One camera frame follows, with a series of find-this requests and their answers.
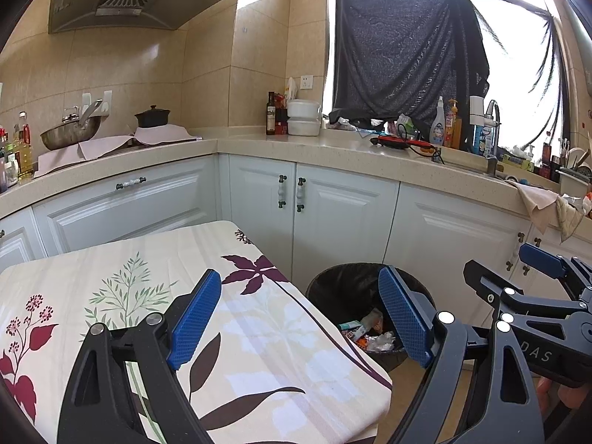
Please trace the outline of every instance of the white food container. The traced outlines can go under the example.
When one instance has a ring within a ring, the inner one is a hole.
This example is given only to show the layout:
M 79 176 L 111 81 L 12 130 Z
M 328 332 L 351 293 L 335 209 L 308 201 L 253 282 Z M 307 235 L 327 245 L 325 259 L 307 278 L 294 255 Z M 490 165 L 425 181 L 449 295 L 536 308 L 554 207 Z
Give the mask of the white food container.
M 314 100 L 292 100 L 288 102 L 288 116 L 295 120 L 318 121 L 321 106 Z
M 302 137 L 316 137 L 321 131 L 321 122 L 315 120 L 288 120 L 288 134 Z
M 570 197 L 582 198 L 588 193 L 588 179 L 585 176 L 582 175 L 581 178 L 578 178 L 561 170 L 557 170 L 557 173 L 560 175 L 561 195 L 567 194 Z

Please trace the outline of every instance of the blue gripper pad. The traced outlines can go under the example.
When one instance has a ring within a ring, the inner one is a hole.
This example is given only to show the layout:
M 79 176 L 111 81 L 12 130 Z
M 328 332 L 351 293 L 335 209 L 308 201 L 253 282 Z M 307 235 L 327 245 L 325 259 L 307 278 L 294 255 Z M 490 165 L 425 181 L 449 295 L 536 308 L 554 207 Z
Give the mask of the blue gripper pad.
M 548 275 L 552 279 L 565 277 L 566 271 L 563 268 L 561 259 L 534 245 L 523 244 L 518 251 L 518 255 L 526 265 Z
M 407 285 L 393 267 L 385 267 L 378 275 L 378 292 L 387 308 L 405 351 L 426 369 L 434 356 L 431 352 L 430 329 L 411 302 Z
M 206 271 L 194 298 L 171 333 L 171 352 L 166 359 L 171 369 L 179 370 L 191 360 L 221 294 L 220 274 L 215 270 Z

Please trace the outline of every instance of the table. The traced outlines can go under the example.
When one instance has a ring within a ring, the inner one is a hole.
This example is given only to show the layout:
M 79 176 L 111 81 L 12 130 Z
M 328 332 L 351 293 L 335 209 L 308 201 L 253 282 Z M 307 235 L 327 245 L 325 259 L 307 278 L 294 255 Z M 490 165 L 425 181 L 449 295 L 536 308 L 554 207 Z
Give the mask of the table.
M 208 268 L 221 275 L 222 295 L 177 377 L 212 440 L 374 442 L 376 422 L 389 409 L 389 376 L 227 221 L 23 263 L 0 275 L 0 374 L 44 439 L 56 442 L 61 400 L 89 326 L 127 327 L 162 312 Z M 127 367 L 146 434 L 164 443 L 137 364 Z

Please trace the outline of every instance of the speckled countertop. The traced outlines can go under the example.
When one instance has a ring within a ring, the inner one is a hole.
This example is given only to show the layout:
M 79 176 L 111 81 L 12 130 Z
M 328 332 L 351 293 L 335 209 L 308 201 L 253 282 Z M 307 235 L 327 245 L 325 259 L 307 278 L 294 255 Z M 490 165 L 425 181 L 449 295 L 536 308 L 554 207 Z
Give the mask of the speckled countertop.
M 0 218 L 53 195 L 113 175 L 215 153 L 274 158 L 363 173 L 446 192 L 528 217 L 522 199 L 512 185 L 451 164 L 432 163 L 429 158 L 422 158 L 409 150 L 375 147 L 369 138 L 341 136 L 341 132 L 338 135 L 266 137 L 254 134 L 133 149 L 58 170 L 10 189 L 0 195 Z M 461 154 L 444 153 L 443 158 L 445 162 L 457 156 L 461 159 L 475 158 Z M 549 188 L 557 191 L 556 184 L 549 184 Z M 584 219 L 575 235 L 592 243 L 592 221 Z

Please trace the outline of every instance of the dark curtain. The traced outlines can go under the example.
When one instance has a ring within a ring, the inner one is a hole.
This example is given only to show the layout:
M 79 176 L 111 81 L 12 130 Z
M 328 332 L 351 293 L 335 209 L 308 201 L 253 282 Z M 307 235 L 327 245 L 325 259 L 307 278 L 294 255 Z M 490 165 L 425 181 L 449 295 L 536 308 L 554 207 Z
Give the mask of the dark curtain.
M 438 97 L 455 98 L 469 136 L 469 97 L 489 64 L 470 0 L 336 0 L 335 122 L 411 117 L 424 137 Z

